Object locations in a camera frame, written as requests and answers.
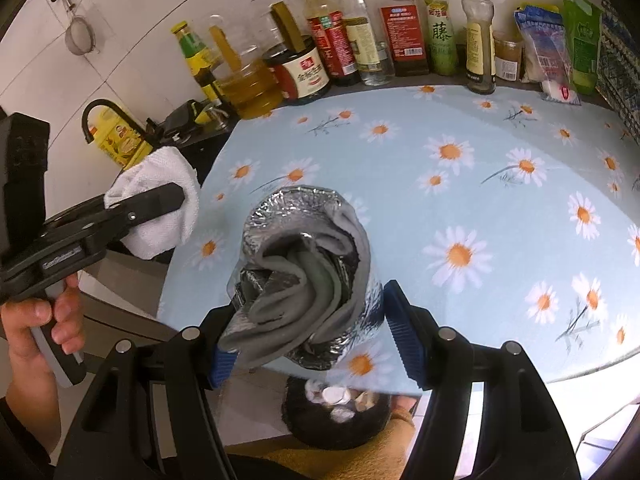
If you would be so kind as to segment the person's left hand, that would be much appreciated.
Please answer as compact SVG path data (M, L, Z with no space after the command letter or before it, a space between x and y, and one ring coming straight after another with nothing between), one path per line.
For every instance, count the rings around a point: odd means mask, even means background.
M45 326L51 321L54 321L52 339L64 353L80 351L85 345L85 333L77 275L72 274L65 279L64 290L54 304L38 298L2 304L1 321L9 355L17 358L20 364L32 364L40 358L41 352L32 336L32 328Z

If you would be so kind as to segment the person's left forearm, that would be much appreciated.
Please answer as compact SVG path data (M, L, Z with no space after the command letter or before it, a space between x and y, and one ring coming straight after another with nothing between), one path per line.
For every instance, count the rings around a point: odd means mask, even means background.
M54 374L39 351L19 354L9 347L9 361L12 379L6 402L17 420L51 454L62 434Z

